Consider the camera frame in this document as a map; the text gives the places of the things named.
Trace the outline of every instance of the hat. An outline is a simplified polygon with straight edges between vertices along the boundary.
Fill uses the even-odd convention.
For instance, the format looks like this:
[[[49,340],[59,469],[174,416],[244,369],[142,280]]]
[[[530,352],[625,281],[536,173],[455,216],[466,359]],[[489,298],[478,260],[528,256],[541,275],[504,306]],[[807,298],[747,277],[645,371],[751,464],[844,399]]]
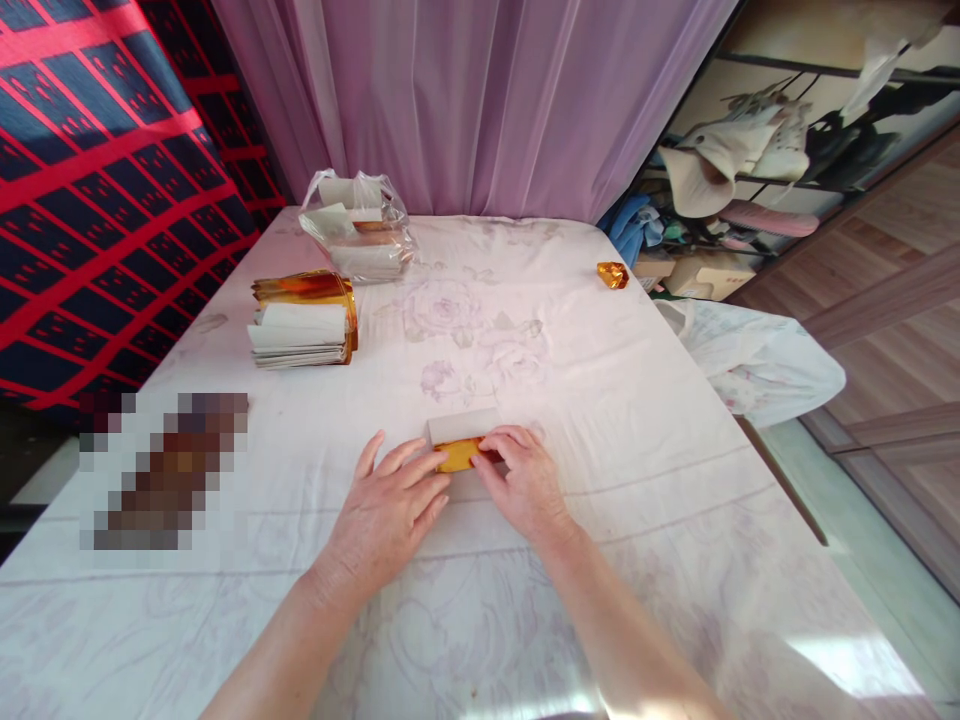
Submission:
[[[733,200],[734,178],[753,144],[741,137],[744,130],[741,123],[714,123],[691,132],[677,148],[660,148],[677,213],[707,217]]]

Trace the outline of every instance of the plastic bag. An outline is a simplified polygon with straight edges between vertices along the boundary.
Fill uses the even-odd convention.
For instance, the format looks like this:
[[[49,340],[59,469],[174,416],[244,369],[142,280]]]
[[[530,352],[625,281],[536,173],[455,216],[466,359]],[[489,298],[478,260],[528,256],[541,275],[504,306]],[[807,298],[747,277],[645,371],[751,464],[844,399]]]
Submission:
[[[403,201],[386,175],[333,170],[313,176],[299,213],[300,226],[356,284],[400,277],[416,255]]]
[[[767,427],[843,390],[840,364],[793,318],[704,300],[654,300],[734,415]]]

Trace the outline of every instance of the white tablecloth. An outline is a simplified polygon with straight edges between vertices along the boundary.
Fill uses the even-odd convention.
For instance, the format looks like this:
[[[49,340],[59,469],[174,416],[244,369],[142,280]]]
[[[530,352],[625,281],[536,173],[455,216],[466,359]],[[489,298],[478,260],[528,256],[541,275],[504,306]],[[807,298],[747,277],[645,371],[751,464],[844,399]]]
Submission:
[[[287,208],[0,569],[4,717],[186,718],[316,557],[360,448],[497,407],[534,426],[576,518],[743,718],[935,718],[920,687],[634,279],[568,221],[413,218],[420,260],[358,288],[347,367],[256,370],[250,283],[322,265]],[[246,392],[246,449],[190,550],[81,549],[180,392]],[[325,718],[539,718],[600,707],[573,629],[476,477],[363,612]]]

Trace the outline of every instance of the hand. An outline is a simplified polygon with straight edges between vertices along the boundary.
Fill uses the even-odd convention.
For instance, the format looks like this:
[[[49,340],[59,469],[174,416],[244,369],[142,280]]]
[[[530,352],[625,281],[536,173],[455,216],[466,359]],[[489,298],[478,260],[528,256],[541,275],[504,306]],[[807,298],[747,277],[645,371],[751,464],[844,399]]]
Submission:
[[[519,425],[494,428],[480,442],[481,450],[496,450],[510,472],[503,477],[489,460],[475,455],[471,462],[503,516],[538,549],[562,542],[577,527],[560,494],[557,466],[540,441]]]
[[[410,562],[440,516],[449,497],[443,491],[449,475],[433,471],[448,453],[429,453],[410,460],[426,444],[409,440],[384,456],[379,431],[360,453],[353,486],[320,553],[312,574],[321,599],[346,593],[352,603],[366,603]]]

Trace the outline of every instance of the gold foil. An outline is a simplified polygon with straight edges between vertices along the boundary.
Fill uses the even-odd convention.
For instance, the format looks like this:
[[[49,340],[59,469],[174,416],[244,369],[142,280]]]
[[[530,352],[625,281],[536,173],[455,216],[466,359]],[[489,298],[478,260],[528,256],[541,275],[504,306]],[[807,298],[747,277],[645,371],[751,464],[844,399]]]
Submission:
[[[630,282],[630,276],[623,263],[597,263],[597,275],[611,290],[622,290]]]
[[[433,449],[437,452],[448,452],[450,457],[447,461],[437,468],[437,472],[460,472],[469,470],[473,467],[470,464],[470,458],[474,455],[483,455],[490,462],[500,462],[503,460],[500,453],[495,450],[481,450],[480,441],[483,438],[466,438],[465,440],[454,440],[449,443],[440,443],[434,445]]]
[[[347,310],[346,356],[343,365],[349,365],[353,352],[359,348],[357,306],[353,299],[353,283],[329,270],[311,270],[282,278],[254,280],[253,296],[266,307],[272,302],[297,305],[343,305]]]

